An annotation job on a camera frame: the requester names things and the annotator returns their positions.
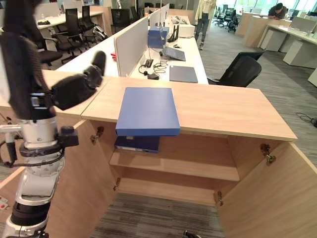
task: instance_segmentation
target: laptop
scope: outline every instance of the laptop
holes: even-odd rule
[[[198,83],[193,67],[174,66],[169,68],[169,80],[174,82]]]
[[[176,60],[186,61],[185,52],[168,46],[164,47],[164,49],[160,53],[160,56],[166,56]]]
[[[159,27],[159,35],[160,35],[160,39],[162,41],[163,50],[159,53],[159,55],[165,56],[165,57],[170,57],[170,58],[173,58],[176,60],[186,61],[185,53],[183,51],[177,50],[177,49],[172,48],[172,47],[165,46],[166,39],[162,36],[162,33],[163,33],[163,27],[160,26]]]

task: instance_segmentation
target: blue binder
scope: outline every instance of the blue binder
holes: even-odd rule
[[[126,88],[118,136],[176,136],[180,133],[172,89]]]

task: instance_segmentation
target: wooden cabinet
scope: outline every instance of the wooden cabinet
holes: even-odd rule
[[[181,134],[162,137],[158,154],[114,149],[126,87],[172,88]],[[113,78],[81,117],[80,145],[66,149],[52,201],[51,236],[89,237],[117,192],[216,206],[227,238],[316,236],[317,169],[259,90]],[[22,170],[0,185],[11,205]]]

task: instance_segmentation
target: person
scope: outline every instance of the person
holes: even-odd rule
[[[281,20],[284,19],[286,14],[286,7],[280,2],[276,6],[271,7],[268,12],[270,19]]]
[[[203,28],[202,41],[200,43],[199,49],[202,50],[204,47],[204,41],[206,37],[206,32],[208,29],[209,20],[212,19],[212,13],[216,6],[215,0],[199,0],[198,8],[196,11],[195,20],[198,21],[195,39],[198,40],[199,33]]]

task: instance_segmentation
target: gray laptop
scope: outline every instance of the gray laptop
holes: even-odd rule
[[[193,67],[173,66],[169,68],[169,80],[174,82],[198,83]]]

